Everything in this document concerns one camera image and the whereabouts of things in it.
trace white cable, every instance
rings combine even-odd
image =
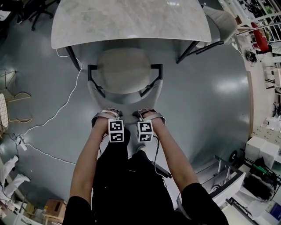
[[[157,149],[156,149],[156,154],[155,154],[155,159],[154,159],[154,170],[155,170],[155,173],[157,173],[157,171],[156,171],[156,159],[157,159],[157,154],[158,154],[159,145],[160,145],[159,139],[156,138],[156,140],[158,141],[158,143],[157,143]],[[165,182],[164,176],[161,175],[161,174],[159,174],[159,173],[157,173],[157,174],[162,177],[162,180],[163,180],[163,182],[164,182],[164,185],[165,185],[165,187],[167,188],[167,184],[166,184],[166,182]]]
[[[62,160],[62,159],[60,159],[60,158],[53,157],[53,156],[51,156],[50,154],[44,153],[44,152],[42,152],[40,149],[37,149],[37,148],[35,148],[35,147],[33,147],[33,148],[36,149],[37,151],[43,153],[44,155],[49,156],[49,157],[51,157],[51,158],[53,158],[53,159],[55,159],[55,160],[60,160],[60,161],[62,161],[62,162],[64,162],[64,163],[69,163],[69,164],[72,164],[72,165],[74,165],[74,166],[76,165],[75,163],[72,163],[72,162],[69,162],[69,161],[66,161],[66,160]]]
[[[232,43],[235,43],[235,44],[237,45],[237,48],[235,48],[234,46],[232,46],[232,47],[234,47],[234,48],[240,53],[240,55],[242,56],[242,58],[245,59],[244,56],[243,56],[243,54],[239,51],[239,49],[238,49],[238,44],[236,43],[236,41],[234,40],[233,37],[231,38],[231,40],[232,40]]]
[[[61,56],[61,55],[59,55],[57,50],[56,50],[56,52],[57,52],[57,55],[58,55],[59,57],[69,57],[69,55],[66,55],[66,56]],[[77,59],[77,61],[81,64],[81,69],[80,69],[80,71],[79,71],[79,73],[78,73],[78,75],[77,75],[75,87],[74,87],[73,90],[71,91],[67,102],[57,111],[57,113],[56,113],[53,117],[51,117],[50,119],[48,119],[43,125],[34,126],[34,127],[30,128],[30,129],[28,129],[24,134],[19,133],[20,135],[23,135],[23,136],[24,136],[24,135],[27,134],[28,131],[30,131],[30,130],[36,128],[36,127],[43,127],[43,126],[45,126],[50,120],[54,119],[54,118],[57,116],[57,114],[59,113],[59,111],[60,111],[61,109],[63,109],[63,108],[68,104],[72,93],[74,92],[74,90],[75,90],[76,87],[77,87],[78,78],[79,78],[79,75],[80,75],[80,73],[81,73],[81,71],[82,71],[82,69],[83,69],[82,63],[79,61],[78,58],[76,58],[76,59]]]
[[[61,55],[59,55],[57,50],[56,50],[56,52],[57,52],[57,55],[58,55],[59,57],[63,57],[63,58],[64,58],[64,57],[69,57],[69,55],[66,55],[66,56],[61,56]],[[82,69],[83,69],[83,65],[82,65],[82,63],[80,62],[80,60],[79,60],[78,58],[76,58],[76,59],[77,59],[77,61],[81,64],[81,69],[80,69],[80,71],[79,71],[79,73],[78,73],[78,75],[77,75],[75,87],[74,87],[73,90],[71,91],[71,93],[70,93],[70,95],[69,95],[69,97],[68,97],[67,102],[57,111],[57,113],[56,113],[53,117],[51,117],[50,119],[48,119],[43,125],[34,126],[34,127],[30,128],[30,129],[28,129],[24,134],[19,133],[18,136],[19,136],[19,135],[24,136],[24,135],[27,134],[28,131],[30,131],[30,130],[36,128],[36,127],[43,127],[43,126],[45,126],[50,120],[54,119],[54,118],[57,116],[57,114],[59,113],[60,110],[62,110],[62,109],[68,104],[72,93],[74,92],[74,90],[75,90],[76,87],[77,87],[78,78],[79,78],[79,75],[80,75],[80,73],[81,73],[81,71],[82,71]],[[72,162],[69,162],[69,161],[66,161],[66,160],[62,160],[62,159],[57,158],[57,157],[53,157],[53,156],[51,156],[50,154],[44,153],[44,152],[42,152],[40,149],[37,149],[37,148],[35,148],[35,147],[33,147],[33,148],[34,148],[35,150],[37,150],[37,151],[43,153],[44,155],[47,155],[47,156],[53,158],[53,159],[60,160],[60,161],[62,161],[62,162],[64,162],[64,163],[69,163],[69,164],[72,164],[72,165],[76,165],[75,163],[72,163]]]

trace black table leg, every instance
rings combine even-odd
[[[66,50],[67,50],[67,52],[68,52],[68,54],[69,54],[69,56],[70,56],[70,58],[71,58],[71,60],[74,64],[74,66],[76,67],[76,69],[78,69],[78,71],[80,71],[81,68],[80,68],[79,63],[76,59],[76,56],[74,55],[72,47],[68,46],[68,47],[65,47],[65,48],[66,48]]]
[[[185,52],[177,59],[177,64],[179,64],[187,55],[191,52],[191,50],[199,43],[199,41],[193,41],[190,46],[185,50]]]

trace marble table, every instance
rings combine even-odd
[[[65,47],[80,70],[72,45],[128,38],[211,41],[197,0],[61,0],[51,45]]]

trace red object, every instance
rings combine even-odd
[[[251,22],[252,27],[258,27],[255,23]],[[258,47],[261,51],[267,51],[269,49],[267,44],[266,37],[259,30],[253,30],[255,35],[256,44],[253,44],[254,47]]]

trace gray floor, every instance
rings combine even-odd
[[[59,58],[50,46],[52,20],[42,16],[36,31],[26,21],[12,26],[8,39],[0,48],[0,68],[17,70],[16,91],[25,91],[31,99],[9,105],[10,118],[28,118],[27,124],[10,123],[10,134],[25,133],[28,128],[45,123],[67,101],[77,77],[69,58]],[[117,47],[145,49],[152,64],[164,66],[163,89],[156,110],[167,118],[167,127],[195,169],[208,163],[214,154],[228,159],[233,150],[244,148],[249,134],[249,86],[244,62],[231,45],[218,46],[200,55],[175,63],[189,45],[180,40],[116,40],[75,46],[83,63],[78,86],[69,104],[44,127],[28,132],[25,142],[68,161],[76,162],[91,130],[91,119],[97,113],[88,92],[88,64],[98,55]],[[135,137],[129,153],[132,154]],[[155,156],[156,143],[148,145],[148,157]],[[50,197],[68,200],[74,166],[54,160],[28,147],[19,146],[20,160],[12,177],[21,172],[30,178],[20,190],[35,205],[42,207]],[[14,143],[5,136],[0,145],[4,162],[16,154]],[[162,149],[157,163],[167,169]],[[178,190],[168,180],[173,199]]]

